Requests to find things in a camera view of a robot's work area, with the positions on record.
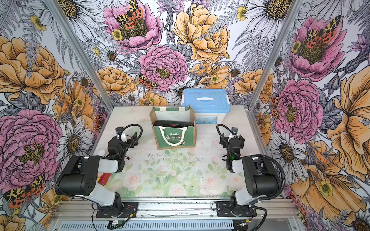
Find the green canvas tote bag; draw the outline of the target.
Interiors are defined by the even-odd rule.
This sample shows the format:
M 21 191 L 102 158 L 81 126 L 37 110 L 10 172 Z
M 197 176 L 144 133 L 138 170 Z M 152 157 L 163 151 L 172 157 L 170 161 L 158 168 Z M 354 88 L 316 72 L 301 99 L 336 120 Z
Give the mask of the green canvas tote bag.
M 195 112 L 191 107 L 153 107 L 149 114 L 157 149 L 193 148 L 197 142 Z M 189 122 L 185 128 L 154 127 L 157 120 Z

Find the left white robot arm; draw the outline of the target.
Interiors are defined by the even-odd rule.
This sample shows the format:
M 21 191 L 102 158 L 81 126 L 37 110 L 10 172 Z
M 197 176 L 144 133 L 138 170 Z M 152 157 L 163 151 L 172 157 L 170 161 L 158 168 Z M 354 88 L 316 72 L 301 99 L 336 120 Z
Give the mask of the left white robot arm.
M 118 192 L 99 184 L 99 174 L 122 172 L 128 149 L 138 145 L 143 134 L 139 124 L 116 128 L 116 135 L 108 142 L 108 155 L 71 157 L 59 178 L 55 192 L 68 197 L 79 197 L 97 204 L 97 218 L 118 218 L 125 214 Z

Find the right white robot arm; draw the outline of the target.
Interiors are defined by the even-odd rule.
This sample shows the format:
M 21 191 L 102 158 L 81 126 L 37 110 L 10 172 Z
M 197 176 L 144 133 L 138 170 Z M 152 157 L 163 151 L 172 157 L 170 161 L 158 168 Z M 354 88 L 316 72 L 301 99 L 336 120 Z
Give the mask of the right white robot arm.
M 278 161 L 265 155 L 242 156 L 245 139 L 238 135 L 237 128 L 229 129 L 230 134 L 220 135 L 219 143 L 226 149 L 223 156 L 226 169 L 241 173 L 244 181 L 241 189 L 232 190 L 229 202 L 217 202 L 219 217 L 252 217 L 256 215 L 254 205 L 280 195 L 286 182 L 282 166 Z

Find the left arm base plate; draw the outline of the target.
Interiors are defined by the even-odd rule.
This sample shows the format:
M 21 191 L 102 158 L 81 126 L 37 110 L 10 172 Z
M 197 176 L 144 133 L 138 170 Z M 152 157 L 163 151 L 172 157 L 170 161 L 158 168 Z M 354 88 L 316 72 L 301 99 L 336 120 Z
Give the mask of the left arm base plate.
M 138 202 L 122 202 L 121 205 L 100 207 L 96 218 L 135 218 L 138 211 Z

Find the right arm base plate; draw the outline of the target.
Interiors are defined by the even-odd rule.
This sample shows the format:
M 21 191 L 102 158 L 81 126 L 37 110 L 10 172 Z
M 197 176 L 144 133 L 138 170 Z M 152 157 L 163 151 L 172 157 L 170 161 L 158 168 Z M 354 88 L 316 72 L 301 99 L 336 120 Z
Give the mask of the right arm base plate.
M 217 201 L 215 210 L 218 217 L 255 217 L 256 211 L 250 206 L 240 206 L 236 202 Z

